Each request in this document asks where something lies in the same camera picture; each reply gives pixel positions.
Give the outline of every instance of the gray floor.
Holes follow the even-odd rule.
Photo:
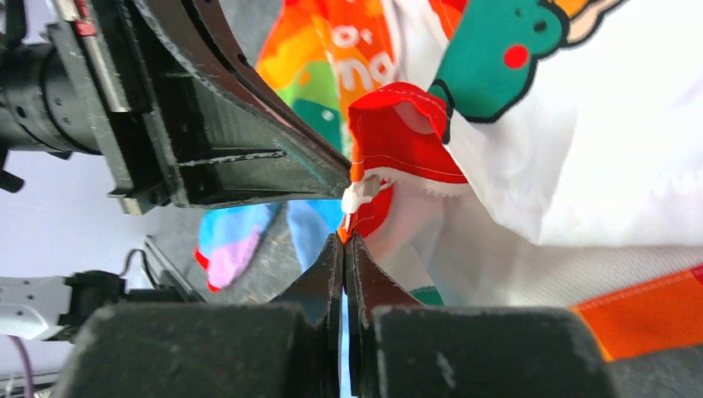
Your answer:
[[[278,15],[282,0],[221,0],[245,54],[255,60],[266,34]],[[206,290],[206,276],[193,259],[202,211],[168,208],[162,228],[155,236],[161,250],[209,301],[260,303],[282,291],[300,274],[281,213],[254,263],[229,288],[219,294]],[[659,352],[611,366],[622,398],[703,397],[703,347]]]

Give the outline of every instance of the blue fabric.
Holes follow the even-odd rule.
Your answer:
[[[288,202],[288,228],[303,272],[318,259],[327,237],[337,230],[343,217],[340,201]]]
[[[209,259],[218,247],[249,238],[254,228],[264,233],[280,208],[280,203],[266,203],[208,211],[200,224],[198,250]]]

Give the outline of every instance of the red dot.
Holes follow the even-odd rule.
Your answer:
[[[510,69],[520,69],[530,59],[530,52],[522,44],[514,44],[506,50],[503,62]]]

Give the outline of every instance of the green fabric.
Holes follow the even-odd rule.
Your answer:
[[[557,50],[568,18],[539,0],[471,0],[429,93],[469,122],[491,123],[527,92],[537,60]]]
[[[425,305],[440,305],[444,306],[442,296],[439,295],[437,289],[433,286],[427,288],[415,289],[410,294]]]
[[[334,148],[342,151],[342,136],[339,134],[342,121],[337,110],[305,99],[296,99],[292,108],[313,130],[334,145]]]
[[[332,66],[326,61],[312,61],[295,76],[288,87],[276,90],[288,106],[306,100],[339,112],[339,97]]]

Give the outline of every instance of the white fabric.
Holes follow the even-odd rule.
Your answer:
[[[405,43],[400,77],[427,88],[446,43],[404,2],[390,27]],[[410,2],[428,15],[425,0]],[[366,238],[380,266],[406,289],[431,280],[450,305],[569,306],[703,263],[703,24],[692,10],[703,6],[674,3],[609,14],[582,47],[541,61],[497,124],[454,117],[448,149],[476,194],[371,171],[394,181],[390,213]]]
[[[448,149],[497,223],[536,245],[703,245],[701,12],[628,1],[495,124],[454,116]]]
[[[398,181],[388,218],[366,238],[390,277],[447,305],[570,306],[703,263],[702,248],[535,246],[496,224],[475,195],[442,198]]]

